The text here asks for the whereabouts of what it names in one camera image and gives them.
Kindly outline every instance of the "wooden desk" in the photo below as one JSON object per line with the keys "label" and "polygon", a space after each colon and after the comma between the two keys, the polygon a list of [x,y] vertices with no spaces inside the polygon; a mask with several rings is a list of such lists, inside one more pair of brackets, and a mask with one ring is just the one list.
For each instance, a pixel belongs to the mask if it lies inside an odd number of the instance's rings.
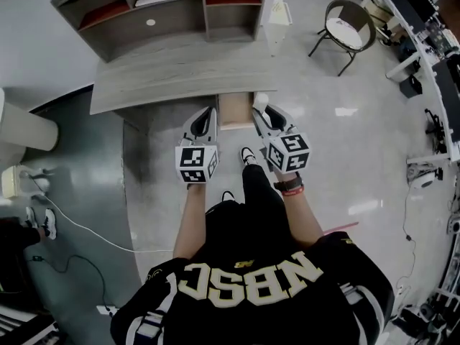
{"label": "wooden desk", "polygon": [[276,91],[265,36],[207,42],[204,34],[174,34],[99,63],[91,114],[220,93]]}

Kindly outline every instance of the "white desk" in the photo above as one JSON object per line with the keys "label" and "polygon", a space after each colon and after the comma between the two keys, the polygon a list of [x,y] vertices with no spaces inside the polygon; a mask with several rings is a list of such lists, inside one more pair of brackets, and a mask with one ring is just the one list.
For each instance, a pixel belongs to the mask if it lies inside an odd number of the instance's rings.
{"label": "white desk", "polygon": [[[361,6],[365,6],[370,0],[363,0]],[[442,160],[449,160],[451,162],[455,162],[460,160],[460,142],[452,142],[451,138],[451,130],[449,128],[449,121],[447,119],[446,108],[444,107],[441,92],[439,90],[438,84],[436,83],[436,74],[433,72],[432,69],[432,60],[429,58],[428,54],[425,52],[426,46],[418,39],[418,37],[414,34],[412,26],[410,26],[401,13],[397,10],[396,6],[393,4],[392,0],[384,0],[386,5],[390,8],[393,15],[399,19],[401,26],[407,31],[409,37],[414,43],[417,52],[410,56],[408,59],[397,65],[395,68],[387,72],[387,78],[391,78],[396,73],[401,71],[403,68],[407,67],[409,64],[413,63],[415,60],[420,58],[420,65],[425,72],[425,76],[428,79],[428,83],[430,86],[433,86],[436,92],[436,98],[439,102],[439,106],[441,109],[440,118],[443,122],[444,127],[444,134],[446,135],[446,146],[447,146],[447,153],[437,154],[437,155],[429,155],[424,157],[417,157],[407,159],[408,164],[414,163],[424,163],[424,162],[435,162],[435,161],[442,161]]]}

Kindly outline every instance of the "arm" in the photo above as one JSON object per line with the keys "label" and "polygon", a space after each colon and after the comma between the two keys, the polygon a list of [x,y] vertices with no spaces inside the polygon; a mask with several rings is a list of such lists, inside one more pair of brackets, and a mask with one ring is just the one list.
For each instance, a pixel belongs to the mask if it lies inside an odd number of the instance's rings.
{"label": "arm", "polygon": [[206,185],[192,184],[175,240],[174,258],[192,258],[206,240]]}
{"label": "arm", "polygon": [[[289,181],[296,177],[293,173],[282,175],[275,172],[275,174],[279,181]],[[282,199],[285,202],[287,220],[289,221],[289,229],[293,238],[302,247],[309,247],[315,244],[324,233],[315,215],[313,215],[305,195],[300,193],[283,196]]]}

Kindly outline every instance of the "gray floor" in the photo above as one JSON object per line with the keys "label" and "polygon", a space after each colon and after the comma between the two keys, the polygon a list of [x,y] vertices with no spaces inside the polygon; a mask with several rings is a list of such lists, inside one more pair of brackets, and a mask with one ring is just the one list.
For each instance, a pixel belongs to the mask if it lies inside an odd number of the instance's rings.
{"label": "gray floor", "polygon": [[[60,142],[53,152],[28,150],[23,161],[52,174],[47,194],[75,222],[108,240],[132,249],[123,174],[123,119],[113,113],[89,116],[91,93],[53,106],[43,117],[60,127]],[[1,216],[25,220],[25,206],[34,207],[39,223],[50,207],[34,198],[2,207]],[[125,304],[141,282],[134,254],[123,252],[66,221],[57,211],[57,239],[25,250],[26,259],[40,255],[63,270],[67,258],[79,254],[90,259],[106,281],[106,302]],[[61,329],[76,345],[113,344],[110,318],[101,316],[102,283],[89,263],[73,259],[67,273],[59,274],[44,262],[30,262],[29,270],[39,296]]]}
{"label": "gray floor", "polygon": [[[405,75],[395,80],[385,77],[397,64],[396,55],[378,42],[358,54],[338,78],[349,58],[334,43],[322,43],[308,57],[332,0],[285,1],[294,25],[276,58],[280,90],[270,101],[296,118],[312,144],[312,160],[303,173],[306,195],[323,229],[359,222],[349,234],[395,285],[413,264],[413,243],[405,240],[402,230],[408,193],[405,161],[430,153],[423,110],[439,113],[438,102],[429,88],[424,88],[424,95],[407,100],[397,83]],[[173,167],[174,146],[181,136],[180,120],[204,105],[199,101],[183,106],[165,103],[148,111],[152,122],[145,140],[148,163],[139,178],[128,175],[126,180],[136,249],[173,248],[185,202],[185,188]],[[239,147],[261,147],[253,129],[222,132],[219,144],[221,163],[208,186],[208,208],[226,189],[242,201]],[[402,281],[410,290],[397,298],[395,309],[402,300],[423,302],[441,278],[450,247],[447,203],[454,194],[457,171],[447,164],[443,168],[444,181],[427,190],[413,190],[408,197],[406,229],[417,241],[417,259],[410,279]],[[137,254],[142,280],[150,267],[170,256],[170,252]],[[405,339],[396,330],[388,343],[404,344]]]}

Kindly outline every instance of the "white sneaker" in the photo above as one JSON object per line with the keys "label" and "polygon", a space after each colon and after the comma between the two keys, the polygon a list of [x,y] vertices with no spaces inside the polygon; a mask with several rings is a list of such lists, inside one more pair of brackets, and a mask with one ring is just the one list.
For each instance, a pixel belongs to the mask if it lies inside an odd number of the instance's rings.
{"label": "white sneaker", "polygon": [[243,147],[241,149],[241,160],[246,166],[247,165],[258,165],[256,156],[249,147]]}
{"label": "white sneaker", "polygon": [[225,192],[222,193],[222,202],[234,201],[234,200],[235,200],[235,196],[233,195],[232,192],[226,190]]}
{"label": "white sneaker", "polygon": [[35,219],[35,212],[32,207],[26,207],[26,224],[28,227],[38,229],[37,220]]}
{"label": "white sneaker", "polygon": [[45,211],[45,222],[42,227],[45,229],[48,239],[56,239],[56,216],[54,212],[52,212],[52,210],[49,208],[47,208]]}

